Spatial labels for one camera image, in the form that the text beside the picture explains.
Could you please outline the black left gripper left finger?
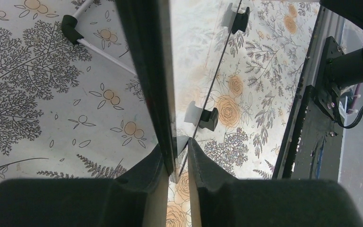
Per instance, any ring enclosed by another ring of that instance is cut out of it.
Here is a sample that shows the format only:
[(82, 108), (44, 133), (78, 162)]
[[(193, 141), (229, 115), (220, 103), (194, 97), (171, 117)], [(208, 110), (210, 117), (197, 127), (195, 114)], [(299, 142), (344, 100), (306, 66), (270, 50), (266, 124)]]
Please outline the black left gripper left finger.
[(163, 227), (168, 173), (159, 147), (115, 179), (0, 183), (0, 227)]

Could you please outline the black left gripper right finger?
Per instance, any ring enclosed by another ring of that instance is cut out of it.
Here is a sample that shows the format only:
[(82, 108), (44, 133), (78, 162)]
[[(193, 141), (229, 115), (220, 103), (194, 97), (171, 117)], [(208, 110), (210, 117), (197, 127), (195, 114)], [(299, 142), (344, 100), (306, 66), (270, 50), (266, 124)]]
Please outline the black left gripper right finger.
[(243, 180), (188, 141), (194, 227), (363, 227), (354, 202), (329, 180)]

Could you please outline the white whiteboard black frame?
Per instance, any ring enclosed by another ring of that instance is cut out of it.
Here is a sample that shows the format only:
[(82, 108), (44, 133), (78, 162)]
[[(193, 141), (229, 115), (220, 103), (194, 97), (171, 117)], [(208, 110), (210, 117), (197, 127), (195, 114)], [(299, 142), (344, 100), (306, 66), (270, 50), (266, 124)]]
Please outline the white whiteboard black frame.
[(92, 1), (62, 18), (61, 31), (138, 77), (168, 173), (177, 182), (187, 140), (198, 128), (214, 130), (218, 110), (206, 105), (232, 34), (245, 31), (250, 9), (240, 0), (117, 0), (133, 66), (105, 53), (76, 29)]

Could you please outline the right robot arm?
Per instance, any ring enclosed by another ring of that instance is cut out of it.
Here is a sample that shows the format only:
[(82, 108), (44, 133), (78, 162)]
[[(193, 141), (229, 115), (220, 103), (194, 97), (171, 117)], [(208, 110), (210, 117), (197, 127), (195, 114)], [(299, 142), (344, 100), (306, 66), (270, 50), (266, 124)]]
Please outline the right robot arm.
[[(322, 0), (320, 4), (363, 30), (363, 0)], [(334, 37), (327, 37), (318, 77), (325, 87), (339, 90), (363, 83), (363, 46), (344, 53)]]

